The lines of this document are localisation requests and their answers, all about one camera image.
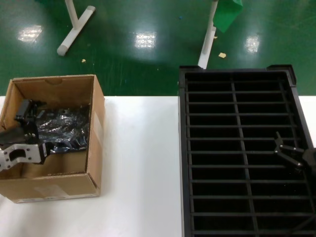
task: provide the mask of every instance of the green floor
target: green floor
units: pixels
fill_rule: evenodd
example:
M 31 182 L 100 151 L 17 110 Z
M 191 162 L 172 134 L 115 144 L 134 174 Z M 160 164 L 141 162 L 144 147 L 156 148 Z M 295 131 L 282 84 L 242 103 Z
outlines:
M 60 57 L 71 29 L 63 0 L 0 0 L 0 95 L 15 77 L 73 74 L 96 74 L 105 95 L 176 95 L 178 67 L 198 63 L 211 0 L 74 3 L 78 15 L 87 5 L 96 12 Z M 316 94 L 316 0 L 243 4 L 228 31 L 217 33 L 208 68 L 292 64 L 300 95 Z M 30 29 L 35 42 L 23 38 Z

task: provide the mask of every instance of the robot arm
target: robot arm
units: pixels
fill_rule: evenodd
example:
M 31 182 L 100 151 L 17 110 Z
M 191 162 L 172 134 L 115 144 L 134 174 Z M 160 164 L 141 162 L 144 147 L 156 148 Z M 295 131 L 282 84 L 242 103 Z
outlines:
M 15 116 L 20 126 L 0 132 L 0 171 L 18 163 L 43 164 L 53 144 L 41 142 L 35 124 L 38 107 L 42 102 L 24 100 Z

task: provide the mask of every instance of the white stand leg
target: white stand leg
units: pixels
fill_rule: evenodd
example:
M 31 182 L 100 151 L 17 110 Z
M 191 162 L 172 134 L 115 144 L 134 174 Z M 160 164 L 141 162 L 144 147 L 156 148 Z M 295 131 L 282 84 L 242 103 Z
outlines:
M 202 52 L 198 60 L 198 65 L 204 69 L 206 69 L 207 67 L 207 62 L 208 62 L 209 55 L 211 53 L 211 48 L 212 48 L 215 31 L 216 31 L 216 28 L 213 26 L 213 18 L 214 18 L 216 7 L 217 7 L 217 2 L 218 0 L 213 0 L 212 2 L 211 13 L 208 20 L 206 36 L 204 39 Z
M 65 2 L 73 28 L 57 49 L 57 53 L 60 56 L 64 56 L 66 54 L 70 45 L 74 42 L 75 38 L 77 37 L 83 26 L 87 23 L 92 13 L 95 11 L 95 7 L 88 6 L 78 20 L 73 0 L 65 0 Z

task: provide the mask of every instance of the black plastic crate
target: black plastic crate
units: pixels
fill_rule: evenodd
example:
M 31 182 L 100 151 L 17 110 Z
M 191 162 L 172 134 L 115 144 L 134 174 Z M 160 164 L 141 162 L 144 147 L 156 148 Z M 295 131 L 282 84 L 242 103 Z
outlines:
M 185 237 L 316 236 L 315 191 L 274 153 L 313 144 L 291 66 L 181 68 Z

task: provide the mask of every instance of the white metal pole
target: white metal pole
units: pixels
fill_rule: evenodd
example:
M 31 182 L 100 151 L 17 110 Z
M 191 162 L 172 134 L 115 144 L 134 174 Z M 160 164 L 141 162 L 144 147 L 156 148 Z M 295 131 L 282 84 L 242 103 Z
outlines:
M 207 53 L 207 49 L 209 48 L 210 44 L 213 43 L 213 37 L 211 37 L 211 33 L 212 33 L 213 18 L 214 18 L 215 11 L 217 8 L 217 3 L 218 3 L 218 0 L 213 0 L 212 2 L 211 13 L 209 15 L 208 26 L 207 26 L 207 31 L 206 31 L 206 36 L 205 36 L 205 41 L 204 41 L 204 46 L 203 46 L 204 54 Z
M 74 29 L 78 29 L 79 23 L 78 23 L 78 17 L 76 13 L 76 9 L 73 3 L 73 0 L 65 0 L 66 6 L 69 12 L 71 23 L 73 24 Z
M 207 25 L 207 31 L 206 31 L 203 47 L 201 50 L 201 55 L 199 56 L 199 59 L 198 59 L 198 65 L 204 69 L 206 69 L 207 67 L 207 63 L 208 63 L 209 55 L 211 53 L 212 44 L 213 44 L 215 31 L 216 31 L 216 28 L 213 26 L 213 18 L 214 18 L 215 11 L 217 8 L 217 3 L 218 3 L 218 0 L 213 0 L 212 2 L 208 25 Z

